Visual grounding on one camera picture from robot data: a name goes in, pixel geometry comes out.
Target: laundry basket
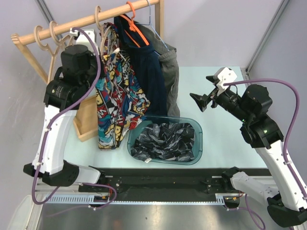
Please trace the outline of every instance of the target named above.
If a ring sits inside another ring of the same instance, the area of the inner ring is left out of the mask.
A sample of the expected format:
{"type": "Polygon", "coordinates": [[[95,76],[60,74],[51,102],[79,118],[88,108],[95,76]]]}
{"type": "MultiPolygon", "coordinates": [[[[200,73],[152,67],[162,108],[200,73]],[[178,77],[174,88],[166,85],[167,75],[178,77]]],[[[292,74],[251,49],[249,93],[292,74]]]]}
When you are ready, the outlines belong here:
{"type": "Polygon", "coordinates": [[[135,129],[129,132],[128,138],[128,152],[131,155],[131,147],[134,145],[135,140],[141,134],[143,129],[151,123],[162,124],[162,123],[190,123],[195,130],[195,140],[192,147],[194,154],[194,160],[184,162],[184,161],[167,161],[162,159],[152,159],[150,162],[159,162],[167,164],[180,164],[180,165],[192,165],[199,161],[202,155],[202,128],[197,121],[190,118],[183,117],[166,117],[166,116],[146,116],[146,120],[140,123],[135,129]]]}

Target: blue wire hanger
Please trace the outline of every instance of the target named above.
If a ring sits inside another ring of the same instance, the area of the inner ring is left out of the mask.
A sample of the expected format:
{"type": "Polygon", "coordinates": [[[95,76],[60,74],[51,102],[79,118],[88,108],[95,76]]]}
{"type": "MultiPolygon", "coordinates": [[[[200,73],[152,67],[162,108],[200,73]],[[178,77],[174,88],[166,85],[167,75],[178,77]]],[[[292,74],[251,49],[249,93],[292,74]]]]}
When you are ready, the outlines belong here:
{"type": "Polygon", "coordinates": [[[150,2],[149,0],[146,0],[148,2],[148,5],[149,5],[149,23],[148,24],[141,24],[141,23],[138,23],[139,25],[150,25],[150,27],[153,29],[153,31],[155,32],[155,34],[159,37],[159,39],[161,40],[161,42],[163,43],[163,45],[167,48],[167,50],[169,51],[169,48],[167,47],[167,45],[165,44],[165,42],[162,40],[162,38],[160,37],[160,35],[157,33],[157,31],[153,28],[153,25],[152,25],[152,8],[151,8],[151,5],[150,5],[150,2]]]}

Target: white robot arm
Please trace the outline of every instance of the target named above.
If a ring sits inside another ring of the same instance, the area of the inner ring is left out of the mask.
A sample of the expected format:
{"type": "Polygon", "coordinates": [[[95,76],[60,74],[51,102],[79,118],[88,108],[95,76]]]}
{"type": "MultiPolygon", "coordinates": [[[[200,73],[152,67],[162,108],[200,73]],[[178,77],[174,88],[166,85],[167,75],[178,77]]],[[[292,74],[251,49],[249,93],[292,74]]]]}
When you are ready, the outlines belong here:
{"type": "Polygon", "coordinates": [[[307,220],[307,197],[304,196],[307,187],[288,152],[288,162],[284,160],[283,135],[266,114],[272,104],[267,89],[253,84],[240,97],[229,89],[229,83],[236,79],[235,72],[229,68],[220,68],[215,75],[206,78],[215,85],[215,89],[209,95],[190,93],[190,96],[203,112],[212,101],[212,108],[219,105],[242,121],[240,130],[245,142],[261,156],[278,189],[261,184],[236,167],[223,173],[222,177],[233,189],[266,206],[271,218],[281,227],[304,223],[307,220]]]}
{"type": "MultiPolygon", "coordinates": [[[[85,32],[98,50],[94,30],[85,32]]],[[[93,51],[93,48],[88,38],[78,32],[71,33],[78,37],[76,45],[66,47],[61,53],[62,67],[58,68],[54,80],[47,85],[44,98],[46,104],[44,129],[39,148],[33,162],[24,166],[24,172],[34,176],[40,165],[38,177],[51,186],[70,186],[73,183],[95,184],[101,175],[95,168],[73,165],[64,160],[69,127],[79,106],[65,112],[54,121],[48,130],[43,159],[39,162],[43,137],[50,120],[84,96],[97,75],[97,61],[90,51],[93,51]]]]}

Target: white wall panel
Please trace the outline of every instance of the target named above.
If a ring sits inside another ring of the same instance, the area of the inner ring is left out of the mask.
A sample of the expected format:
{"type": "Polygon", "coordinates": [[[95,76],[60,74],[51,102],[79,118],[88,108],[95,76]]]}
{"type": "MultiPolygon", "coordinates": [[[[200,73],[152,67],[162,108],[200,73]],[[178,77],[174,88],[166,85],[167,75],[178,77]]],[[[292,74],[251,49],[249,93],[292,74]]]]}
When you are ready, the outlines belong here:
{"type": "MultiPolygon", "coordinates": [[[[0,229],[5,230],[22,199],[31,193],[32,178],[23,173],[37,151],[44,121],[46,85],[11,41],[45,22],[35,1],[2,4],[0,39],[0,229]]],[[[36,44],[30,49],[48,70],[49,56],[36,44]]]]}

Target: orange hanger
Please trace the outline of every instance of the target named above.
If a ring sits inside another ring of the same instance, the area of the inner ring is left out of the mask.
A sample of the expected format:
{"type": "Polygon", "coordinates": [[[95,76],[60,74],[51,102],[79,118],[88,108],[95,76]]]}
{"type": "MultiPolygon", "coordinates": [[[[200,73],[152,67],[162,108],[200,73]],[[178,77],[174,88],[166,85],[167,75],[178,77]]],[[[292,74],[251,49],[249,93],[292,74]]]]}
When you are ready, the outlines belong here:
{"type": "MultiPolygon", "coordinates": [[[[149,42],[147,41],[146,37],[142,34],[142,32],[138,29],[138,27],[133,22],[133,19],[135,18],[135,9],[134,9],[132,3],[130,1],[127,1],[126,3],[130,5],[130,7],[132,9],[133,16],[131,17],[131,20],[128,17],[126,17],[125,15],[121,15],[121,17],[128,21],[129,26],[130,26],[129,29],[133,32],[137,32],[141,36],[141,38],[143,39],[144,43],[148,46],[149,42]]],[[[127,31],[125,31],[125,32],[129,36],[129,38],[135,43],[135,45],[137,47],[140,47],[140,45],[129,35],[129,33],[127,31]]]]}

